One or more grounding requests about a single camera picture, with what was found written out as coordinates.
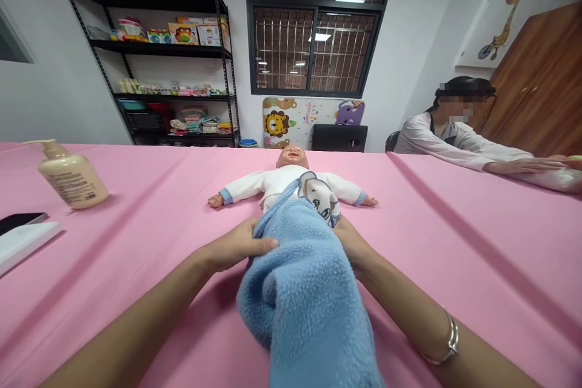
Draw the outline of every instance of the blue container lid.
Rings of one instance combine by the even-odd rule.
[[[241,145],[242,146],[256,146],[256,141],[254,139],[241,139]]]

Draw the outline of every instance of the white jacket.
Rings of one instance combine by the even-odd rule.
[[[221,191],[224,204],[236,203],[240,200],[264,193],[259,206],[267,210],[276,201],[285,188],[295,179],[309,170],[301,166],[287,165],[272,171],[251,173],[243,178],[228,183]],[[366,198],[366,193],[356,184],[346,181],[331,173],[315,173],[318,179],[329,186],[335,196],[354,205],[360,205]]]
[[[463,122],[455,122],[455,125],[457,138],[455,145],[450,145],[430,131],[429,112],[415,115],[404,123],[394,152],[432,155],[451,164],[479,171],[483,171],[483,165],[488,162],[534,157],[523,150],[491,142]]]

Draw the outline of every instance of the foam play mat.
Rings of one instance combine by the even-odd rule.
[[[311,149],[314,124],[360,125],[366,103],[326,97],[266,97],[263,100],[264,147],[298,144]]]

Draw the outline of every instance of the woman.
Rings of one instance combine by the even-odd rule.
[[[534,158],[531,153],[488,141],[465,124],[475,105],[495,95],[488,80],[459,76],[435,92],[433,106],[408,119],[396,153],[427,154],[461,167],[508,175],[562,192],[582,192],[582,172],[565,156]]]
[[[248,219],[188,256],[166,278],[62,365],[41,387],[136,387],[210,277],[277,247],[253,239]],[[341,217],[334,228],[356,277],[431,362],[444,387],[536,388],[539,385],[373,250]],[[453,352],[449,346],[454,339]],[[216,371],[224,371],[218,366]]]

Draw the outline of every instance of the chair back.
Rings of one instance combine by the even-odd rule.
[[[393,152],[394,148],[396,147],[396,143],[398,142],[398,135],[400,135],[400,131],[397,130],[396,132],[392,132],[388,139],[386,140],[386,151]]]

